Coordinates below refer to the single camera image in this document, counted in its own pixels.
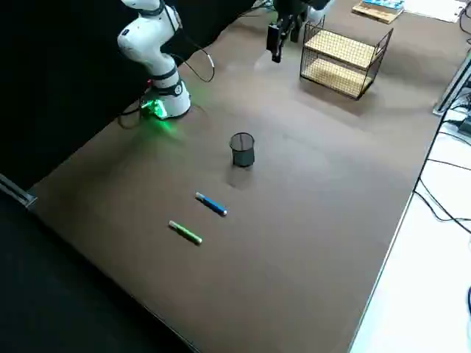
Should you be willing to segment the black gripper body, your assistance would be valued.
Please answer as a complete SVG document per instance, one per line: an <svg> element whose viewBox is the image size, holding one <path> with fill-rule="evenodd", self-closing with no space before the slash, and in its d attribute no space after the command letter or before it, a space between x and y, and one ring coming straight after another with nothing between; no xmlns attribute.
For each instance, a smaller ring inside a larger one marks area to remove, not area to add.
<svg viewBox="0 0 471 353"><path fill-rule="evenodd" d="M301 21L306 21L309 6L300 0L274 0L274 9L277 12L277 21L290 15L300 18Z"/></svg>

